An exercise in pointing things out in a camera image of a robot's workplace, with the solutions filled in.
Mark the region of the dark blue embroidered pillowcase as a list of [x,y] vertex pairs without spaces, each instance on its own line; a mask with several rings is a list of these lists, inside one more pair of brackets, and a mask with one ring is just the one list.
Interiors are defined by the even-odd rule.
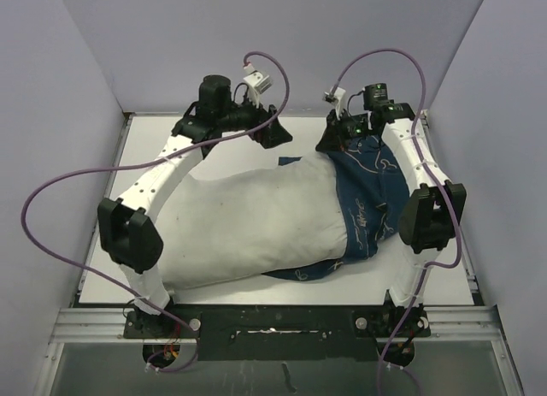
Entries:
[[348,231],[343,252],[307,266],[266,275],[288,281],[317,281],[345,264],[374,256],[379,243],[398,234],[409,189],[396,158],[378,135],[354,139],[345,151],[323,154],[334,165],[336,191]]

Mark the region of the white pillow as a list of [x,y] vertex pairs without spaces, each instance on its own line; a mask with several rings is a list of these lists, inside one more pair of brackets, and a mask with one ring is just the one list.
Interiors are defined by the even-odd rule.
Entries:
[[170,290],[339,259],[347,247],[335,168],[319,153],[218,180],[187,175],[156,227]]

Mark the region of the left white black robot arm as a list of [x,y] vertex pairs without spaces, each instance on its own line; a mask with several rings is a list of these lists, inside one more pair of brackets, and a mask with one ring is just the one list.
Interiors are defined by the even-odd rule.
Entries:
[[272,85],[270,76],[252,71],[243,84],[246,93],[237,103],[227,77],[205,76],[197,101],[175,123],[155,166],[147,168],[117,199],[104,198],[98,205],[101,247],[119,265],[135,305],[145,313],[144,327],[156,337],[169,334],[174,326],[174,315],[165,310],[170,295],[158,268],[164,244],[156,219],[163,205],[223,133],[243,131],[265,149],[292,140],[279,124],[276,107],[261,102]]

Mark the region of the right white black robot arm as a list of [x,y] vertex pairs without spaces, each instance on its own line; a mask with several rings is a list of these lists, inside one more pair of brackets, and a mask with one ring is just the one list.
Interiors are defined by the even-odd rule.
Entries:
[[384,83],[366,86],[358,94],[363,101],[361,115],[350,114],[352,97],[339,86],[324,94],[333,109],[316,148],[347,151],[351,140],[371,137],[391,152],[402,172],[409,190],[409,200],[397,219],[403,259],[388,290],[394,305],[380,314],[381,327],[399,335],[411,324],[406,308],[422,304],[427,278],[439,264],[441,251],[451,241],[462,242],[459,225],[467,191],[438,166],[408,103],[390,99]]

